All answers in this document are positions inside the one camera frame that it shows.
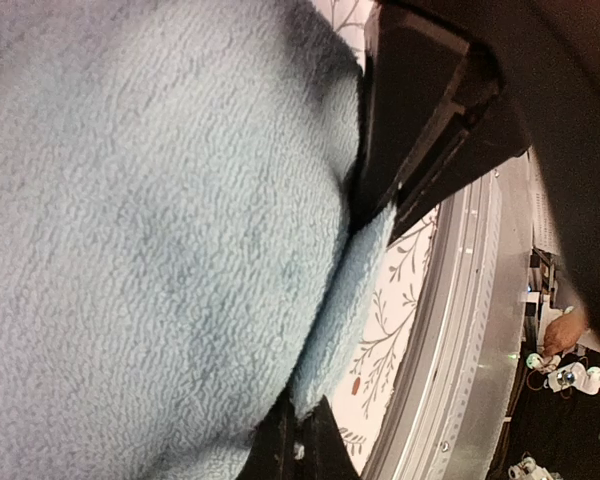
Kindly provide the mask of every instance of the person's arm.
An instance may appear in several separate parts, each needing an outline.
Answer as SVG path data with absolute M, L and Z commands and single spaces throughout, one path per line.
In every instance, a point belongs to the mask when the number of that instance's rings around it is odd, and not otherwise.
M 550 357 L 573 347 L 587 328 L 589 320 L 584 308 L 576 308 L 561 316 L 547 327 L 543 355 Z

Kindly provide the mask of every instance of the light blue towel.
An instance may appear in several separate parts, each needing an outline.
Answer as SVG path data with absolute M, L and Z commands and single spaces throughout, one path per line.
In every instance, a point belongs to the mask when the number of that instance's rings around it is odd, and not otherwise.
M 329 393 L 358 80 L 308 1 L 0 0 L 0 480 L 234 478 Z

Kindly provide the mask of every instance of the white fabric with branch print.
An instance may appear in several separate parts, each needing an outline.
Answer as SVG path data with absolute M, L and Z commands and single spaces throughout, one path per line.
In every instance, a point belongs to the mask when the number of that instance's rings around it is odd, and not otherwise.
M 364 68 L 364 24 L 371 0 L 313 0 Z M 380 432 L 404 357 L 429 264 L 437 210 L 387 251 L 364 336 L 332 401 L 340 434 L 361 472 Z

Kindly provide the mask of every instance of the black surface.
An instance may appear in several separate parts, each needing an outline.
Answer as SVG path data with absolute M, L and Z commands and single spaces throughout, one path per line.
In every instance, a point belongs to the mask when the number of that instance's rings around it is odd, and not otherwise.
M 360 480 L 326 398 L 298 424 L 285 389 L 258 425 L 238 480 Z
M 569 356 L 563 363 L 575 358 Z M 600 366 L 599 354 L 588 358 L 591 366 Z M 564 399 L 549 389 L 534 392 L 525 386 L 510 435 L 506 465 L 518 463 L 528 453 L 565 480 L 600 479 L 600 393 L 591 396 L 572 390 L 571 397 Z
M 376 7 L 352 229 L 396 201 L 392 240 L 449 195 L 519 156 L 529 138 L 488 48 L 409 8 Z

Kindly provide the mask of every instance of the silver metal frame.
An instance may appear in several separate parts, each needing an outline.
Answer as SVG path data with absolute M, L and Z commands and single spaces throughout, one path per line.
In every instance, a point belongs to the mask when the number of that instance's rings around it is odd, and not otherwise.
M 526 172 L 525 158 L 512 160 L 441 206 L 430 271 L 367 480 L 486 474 L 522 335 L 531 249 Z

